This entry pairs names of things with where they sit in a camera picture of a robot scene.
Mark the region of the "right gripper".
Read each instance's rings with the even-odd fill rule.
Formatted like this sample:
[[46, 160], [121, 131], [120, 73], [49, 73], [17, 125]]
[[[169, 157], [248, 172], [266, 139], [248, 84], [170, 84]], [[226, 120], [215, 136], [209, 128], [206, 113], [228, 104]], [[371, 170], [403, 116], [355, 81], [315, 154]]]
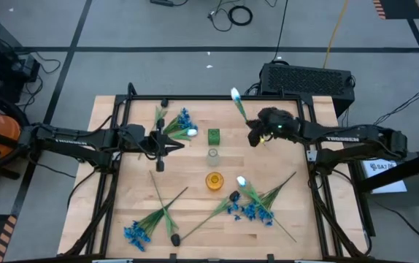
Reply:
[[248, 120], [249, 143], [251, 147], [256, 147], [260, 143], [265, 143], [267, 137], [280, 138], [290, 141], [299, 141], [300, 123], [299, 119], [285, 110], [276, 107], [264, 108], [264, 121], [260, 119]]

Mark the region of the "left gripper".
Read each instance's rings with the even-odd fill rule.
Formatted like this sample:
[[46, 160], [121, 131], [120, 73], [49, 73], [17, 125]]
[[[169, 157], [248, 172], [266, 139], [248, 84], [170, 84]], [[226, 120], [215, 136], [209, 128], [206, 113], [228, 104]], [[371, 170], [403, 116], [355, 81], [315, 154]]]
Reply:
[[162, 132], [164, 123], [164, 119], [159, 118], [156, 121], [155, 130], [151, 131], [147, 137], [147, 152], [145, 155], [149, 160], [155, 161], [155, 170], [157, 172], [164, 171], [164, 150], [166, 153], [170, 153], [185, 147], [181, 142], [175, 141], [169, 137], [165, 139], [165, 144], [169, 146], [165, 147], [164, 135]]

